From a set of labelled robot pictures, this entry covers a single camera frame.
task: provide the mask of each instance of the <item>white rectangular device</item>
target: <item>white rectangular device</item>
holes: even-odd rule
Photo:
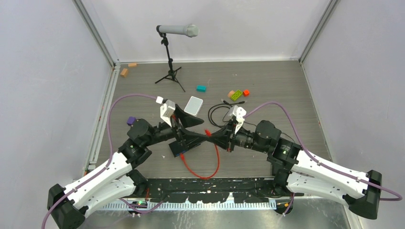
[[[201,106],[203,105],[203,100],[194,96],[191,96],[189,102],[186,105],[184,111],[193,116],[197,116],[200,111]]]

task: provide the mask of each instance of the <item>microphone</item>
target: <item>microphone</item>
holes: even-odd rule
[[[198,27],[196,25],[158,25],[156,30],[159,33],[179,34],[188,37],[196,37],[198,35]]]

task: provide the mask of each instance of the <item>gray wood tabletop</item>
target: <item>gray wood tabletop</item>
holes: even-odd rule
[[[312,153],[329,159],[309,88],[298,61],[173,63],[174,68],[180,66],[182,69],[179,70],[177,78],[186,92],[169,80],[154,83],[167,74],[169,67],[166,63],[138,64],[135,68],[129,68],[126,78],[119,76],[113,101],[126,94],[145,93],[170,99],[184,109],[190,96],[201,98],[204,102],[197,116],[205,122],[190,129],[204,133],[204,129],[212,132],[218,129],[208,122],[208,109],[219,104],[220,99],[231,102],[227,98],[231,90],[247,89],[250,95],[238,99],[238,102],[246,101],[242,106],[246,111],[249,112],[267,101],[280,102],[290,113],[306,147]],[[197,92],[195,90],[197,85],[207,86],[206,92]],[[226,109],[216,111],[213,115],[215,121],[220,123],[225,113]],[[162,122],[159,117],[159,104],[154,100],[143,97],[122,100],[111,115],[114,149],[118,149],[128,139],[129,127],[126,122],[129,116],[144,118],[151,125]],[[261,120],[269,120],[278,129],[297,140],[288,119],[276,105],[266,106],[246,119],[247,122],[254,124]],[[252,131],[255,129],[250,125],[244,127]],[[149,146],[152,155],[137,168],[146,178],[193,177],[180,157],[173,157],[168,145],[171,142],[169,140]],[[108,154],[109,146],[105,132],[97,164],[100,165],[107,160]],[[187,164],[197,174],[209,176],[215,171],[217,158],[213,144],[203,143],[184,155]],[[266,161],[266,155],[263,153],[236,147],[231,153],[220,149],[220,155],[221,166],[216,177],[270,176],[270,163]]]

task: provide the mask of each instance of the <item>tripod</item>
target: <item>tripod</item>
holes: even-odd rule
[[[160,81],[162,81],[164,79],[171,80],[171,81],[174,81],[174,82],[178,83],[180,85],[180,87],[183,89],[183,91],[186,92],[184,90],[183,86],[180,84],[179,80],[177,80],[177,78],[176,78],[177,71],[179,69],[181,69],[181,67],[176,69],[176,70],[173,70],[173,64],[172,64],[173,59],[170,58],[169,48],[168,48],[169,41],[167,40],[166,34],[159,32],[159,30],[158,30],[158,33],[163,38],[160,43],[164,44],[166,46],[166,52],[167,52],[167,58],[169,59],[169,68],[170,68],[170,70],[169,70],[167,75],[163,76],[160,80],[156,81],[155,83],[159,83]]]

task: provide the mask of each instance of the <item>purple block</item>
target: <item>purple block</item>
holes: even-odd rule
[[[136,118],[131,116],[128,118],[127,124],[129,126],[132,126],[132,124],[135,122],[135,120],[136,120]]]

